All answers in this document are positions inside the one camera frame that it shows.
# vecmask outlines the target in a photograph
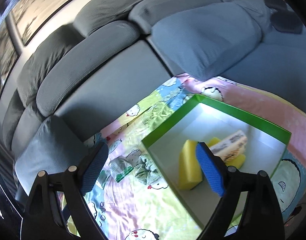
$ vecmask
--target black object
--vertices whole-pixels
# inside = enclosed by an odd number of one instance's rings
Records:
[[[278,11],[271,15],[271,23],[277,31],[282,33],[300,34],[303,24],[295,12]]]
[[[276,10],[287,10],[287,4],[283,0],[264,0],[267,7]]]
[[[268,174],[265,171],[249,174],[240,172],[233,166],[226,167],[205,143],[200,145],[222,175],[225,193],[198,239],[284,240],[282,213]],[[224,237],[240,193],[244,191],[248,191],[248,195],[237,231]]]
[[[106,154],[103,154],[103,147],[105,147]],[[81,193],[92,190],[103,167],[102,164],[99,165],[98,160],[107,159],[107,157],[108,147],[101,142],[92,153],[82,159],[79,167],[70,166],[65,172],[52,175],[40,171],[26,204],[21,226],[21,239],[68,240],[79,238],[68,232],[60,209],[57,191],[63,191],[67,207],[81,238],[107,240],[90,213]]]

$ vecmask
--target silver bolt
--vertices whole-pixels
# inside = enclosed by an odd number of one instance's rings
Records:
[[[236,167],[234,167],[234,166],[229,166],[229,167],[228,167],[228,171],[229,171],[229,172],[236,172]]]
[[[265,171],[260,171],[259,174],[262,177],[266,177],[267,176],[267,173]]]
[[[70,171],[70,172],[74,172],[74,171],[76,171],[77,170],[77,167],[76,166],[70,166],[69,168],[68,168],[68,171]]]
[[[40,171],[40,172],[38,173],[38,177],[43,177],[45,174],[46,174],[45,171]]]

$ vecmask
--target colorful blanket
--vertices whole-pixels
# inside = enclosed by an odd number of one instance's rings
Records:
[[[221,77],[200,82],[183,74],[165,82],[85,144],[93,147],[98,141],[107,140],[109,158],[104,169],[109,169],[108,163],[118,156],[135,164],[141,154],[147,153],[141,140],[194,93],[224,101],[292,133],[287,151],[272,176],[286,221],[306,188],[306,114],[273,94]],[[119,183],[109,180],[104,190],[95,185],[85,196],[89,209],[108,239],[196,239],[201,228],[166,181],[160,178],[146,186],[134,174],[133,171]],[[71,220],[68,226],[72,233],[78,234]]]

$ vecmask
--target crumpled green fabric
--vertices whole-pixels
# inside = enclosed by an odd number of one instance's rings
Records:
[[[147,154],[143,154],[138,158],[135,168],[137,169],[135,178],[144,185],[150,185],[161,177],[153,160]]]

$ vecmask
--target blue textured pad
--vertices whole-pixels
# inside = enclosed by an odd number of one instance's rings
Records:
[[[80,189],[81,194],[84,196],[87,192],[90,192],[101,173],[102,168],[108,158],[108,146],[107,144],[103,144],[102,148],[96,154],[96,157],[89,165],[88,169],[83,175],[82,187]]]
[[[200,163],[202,171],[209,182],[211,189],[218,193],[220,197],[223,197],[225,188],[221,172],[199,143],[196,146],[195,153],[197,161]]]

